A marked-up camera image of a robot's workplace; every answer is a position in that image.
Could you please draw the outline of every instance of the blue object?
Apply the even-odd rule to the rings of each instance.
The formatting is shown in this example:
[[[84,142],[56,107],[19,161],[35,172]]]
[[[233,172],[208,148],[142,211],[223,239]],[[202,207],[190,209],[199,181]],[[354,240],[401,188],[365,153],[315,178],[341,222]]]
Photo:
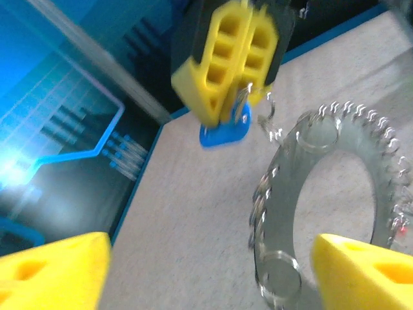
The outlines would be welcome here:
[[[242,140],[251,127],[251,109],[248,104],[244,105],[241,117],[237,123],[234,122],[235,111],[228,123],[220,123],[216,128],[206,128],[201,125],[199,131],[199,142],[202,147],[210,148],[226,145]]]

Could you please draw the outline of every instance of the blue base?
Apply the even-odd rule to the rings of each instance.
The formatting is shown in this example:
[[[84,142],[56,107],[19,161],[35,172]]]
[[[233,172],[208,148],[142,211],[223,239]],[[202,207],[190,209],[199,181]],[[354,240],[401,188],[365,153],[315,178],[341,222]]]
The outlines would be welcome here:
[[[241,141],[251,127],[252,115],[248,104],[244,105],[241,112],[242,119],[235,122],[235,111],[232,112],[232,119],[228,123],[221,123],[216,128],[208,129],[201,125],[199,130],[199,142],[205,149],[228,145]]]
[[[326,42],[329,42],[330,40],[333,40],[334,38],[348,32],[349,30],[352,30],[352,29],[358,27],[359,25],[361,25],[361,24],[377,17],[378,15],[380,15],[380,14],[386,12],[386,11],[387,11],[387,9],[384,5],[376,5],[374,8],[371,8],[370,10],[367,10],[366,12],[364,12],[364,13],[362,13],[362,14],[360,14],[360,15],[352,18],[352,19],[349,19],[348,21],[338,25],[337,27],[334,27],[333,29],[325,32],[324,34],[321,34],[320,36],[315,37],[314,39],[312,39],[312,40],[300,45],[299,47],[287,52],[284,55],[282,63],[287,63],[287,62],[293,60],[294,58],[297,58],[298,56],[301,56],[301,55],[313,50],[314,48],[319,47],[320,45],[322,45]],[[177,119],[177,118],[181,117],[182,115],[184,115],[188,112],[189,112],[188,108],[183,107],[183,108],[179,109],[178,111],[172,113],[172,118]],[[112,238],[112,244],[116,240],[117,234],[119,233],[119,230],[120,230],[120,228],[123,224],[123,220],[125,219],[125,216],[126,216],[128,210],[129,210],[132,199],[135,196],[137,187],[139,186],[139,182],[141,181],[141,178],[142,178],[143,174],[145,173],[146,166],[148,165],[148,162],[150,160],[150,156],[152,155],[152,152],[153,152],[153,150],[156,146],[157,140],[158,140],[159,136],[161,135],[162,128],[163,127],[161,127],[159,129],[159,132],[157,133],[157,136],[154,140],[154,143],[152,144],[152,147],[151,147],[151,149],[148,153],[148,156],[146,157],[146,161],[145,161],[145,163],[142,167],[141,174],[139,175],[139,177],[136,181],[135,188],[132,191],[132,195],[131,195],[131,197],[128,201],[128,204],[126,205],[126,207],[123,211],[122,217],[121,217],[121,219],[119,221],[119,224],[116,228],[116,231],[114,233],[114,237]]]

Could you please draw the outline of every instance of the gray carpet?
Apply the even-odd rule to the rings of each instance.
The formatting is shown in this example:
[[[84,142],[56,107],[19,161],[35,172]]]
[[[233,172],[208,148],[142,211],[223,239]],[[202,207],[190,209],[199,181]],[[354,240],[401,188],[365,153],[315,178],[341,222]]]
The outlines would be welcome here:
[[[412,74],[411,45],[385,13],[283,65],[274,122],[289,131],[308,109],[353,100],[388,116],[402,154],[413,157]],[[164,127],[114,246],[100,309],[266,309],[247,250],[248,215],[276,147],[258,126],[242,143],[215,151],[201,149],[198,133],[191,114]],[[368,241],[373,201],[354,156],[334,153],[312,171],[294,223],[309,281],[314,236]]]

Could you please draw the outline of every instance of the yellow gripper jaw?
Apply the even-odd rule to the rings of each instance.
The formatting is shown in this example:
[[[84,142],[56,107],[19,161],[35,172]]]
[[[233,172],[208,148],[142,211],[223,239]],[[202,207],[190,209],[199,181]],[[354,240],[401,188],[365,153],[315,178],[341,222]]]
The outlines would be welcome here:
[[[272,82],[267,77],[278,39],[267,5],[195,0],[172,41],[172,87],[202,125],[229,121],[240,89]],[[254,106],[262,94],[248,102]]]
[[[104,232],[0,258],[0,310],[93,310],[109,265]]]
[[[326,310],[413,309],[413,256],[321,234],[312,261]]]

